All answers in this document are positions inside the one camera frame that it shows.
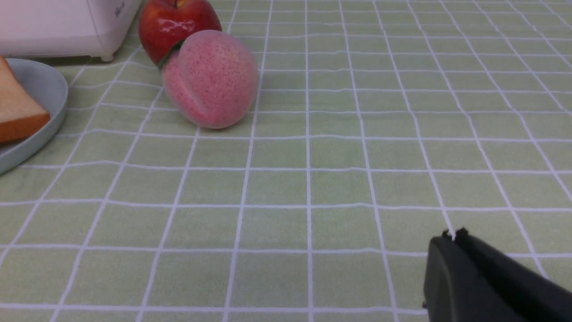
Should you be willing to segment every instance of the plate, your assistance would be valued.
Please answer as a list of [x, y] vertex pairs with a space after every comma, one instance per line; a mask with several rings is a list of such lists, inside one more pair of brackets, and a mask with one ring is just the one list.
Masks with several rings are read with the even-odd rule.
[[67, 81], [55, 68], [41, 62], [7, 58], [16, 79], [50, 113], [50, 121], [33, 136], [0, 146], [0, 175], [19, 166], [43, 148], [62, 126], [67, 110]]

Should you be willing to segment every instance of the toaster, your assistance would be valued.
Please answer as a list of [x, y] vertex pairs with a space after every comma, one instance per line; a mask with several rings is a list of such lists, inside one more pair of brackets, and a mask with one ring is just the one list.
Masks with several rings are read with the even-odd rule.
[[142, 0], [0, 0], [0, 55], [113, 60]]

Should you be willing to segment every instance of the apple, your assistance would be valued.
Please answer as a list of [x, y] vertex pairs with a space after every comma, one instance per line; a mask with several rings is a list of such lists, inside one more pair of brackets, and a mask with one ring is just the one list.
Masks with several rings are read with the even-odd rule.
[[143, 50], [159, 69], [176, 47], [201, 30], [223, 30], [208, 0], [149, 0], [138, 24]]

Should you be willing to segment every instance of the toast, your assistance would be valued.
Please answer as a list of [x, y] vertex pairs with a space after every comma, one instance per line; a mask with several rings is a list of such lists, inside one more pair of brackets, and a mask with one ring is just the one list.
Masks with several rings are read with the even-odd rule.
[[31, 137], [48, 121], [50, 113], [26, 93], [0, 56], [0, 146]]

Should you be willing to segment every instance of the peach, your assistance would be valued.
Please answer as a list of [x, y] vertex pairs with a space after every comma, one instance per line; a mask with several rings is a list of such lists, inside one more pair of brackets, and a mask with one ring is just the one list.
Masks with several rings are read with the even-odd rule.
[[190, 35], [161, 69], [165, 92], [192, 123], [229, 127], [248, 112], [259, 86], [252, 52], [217, 30]]

